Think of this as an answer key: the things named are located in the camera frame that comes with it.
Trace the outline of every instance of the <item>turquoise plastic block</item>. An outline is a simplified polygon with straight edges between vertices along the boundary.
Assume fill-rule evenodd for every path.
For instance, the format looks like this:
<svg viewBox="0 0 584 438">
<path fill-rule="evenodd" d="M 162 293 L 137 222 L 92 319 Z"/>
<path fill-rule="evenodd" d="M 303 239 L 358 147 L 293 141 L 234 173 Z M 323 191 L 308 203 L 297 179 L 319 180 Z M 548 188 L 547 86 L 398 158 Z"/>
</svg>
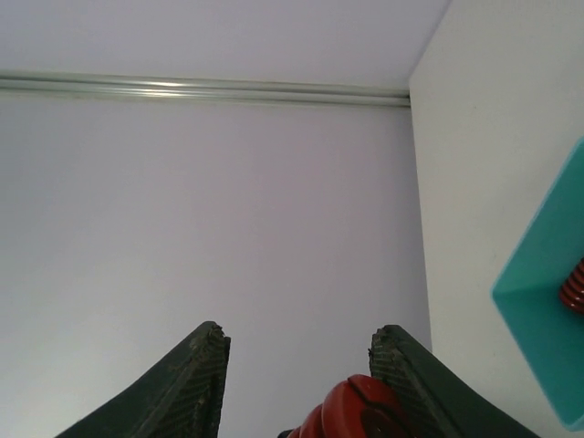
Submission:
<svg viewBox="0 0 584 438">
<path fill-rule="evenodd" d="M 563 425 L 584 430 L 584 315 L 558 291 L 584 257 L 584 139 L 493 287 L 493 300 Z"/>
</svg>

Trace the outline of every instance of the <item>red coil spring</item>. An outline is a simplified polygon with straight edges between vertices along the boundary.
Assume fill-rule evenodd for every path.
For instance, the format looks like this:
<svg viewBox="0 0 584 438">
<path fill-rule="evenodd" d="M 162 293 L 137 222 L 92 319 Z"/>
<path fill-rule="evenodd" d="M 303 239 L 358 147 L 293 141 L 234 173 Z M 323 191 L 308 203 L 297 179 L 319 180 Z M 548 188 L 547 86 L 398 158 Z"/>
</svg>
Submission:
<svg viewBox="0 0 584 438">
<path fill-rule="evenodd" d="M 415 438 L 393 390 L 360 374 L 328 393 L 287 438 Z"/>
<path fill-rule="evenodd" d="M 584 258 L 560 288 L 559 299 L 568 308 L 584 314 Z"/>
</svg>

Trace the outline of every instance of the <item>metal rail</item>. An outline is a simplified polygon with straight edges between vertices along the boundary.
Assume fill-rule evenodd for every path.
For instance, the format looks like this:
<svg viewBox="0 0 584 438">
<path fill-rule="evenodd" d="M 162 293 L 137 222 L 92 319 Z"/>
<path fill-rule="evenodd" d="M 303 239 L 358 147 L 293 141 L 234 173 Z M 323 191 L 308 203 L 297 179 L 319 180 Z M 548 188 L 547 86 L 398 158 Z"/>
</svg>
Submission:
<svg viewBox="0 0 584 438">
<path fill-rule="evenodd" d="M 0 92 L 78 98 L 410 107 L 408 90 L 242 80 L 142 78 L 0 70 Z"/>
</svg>

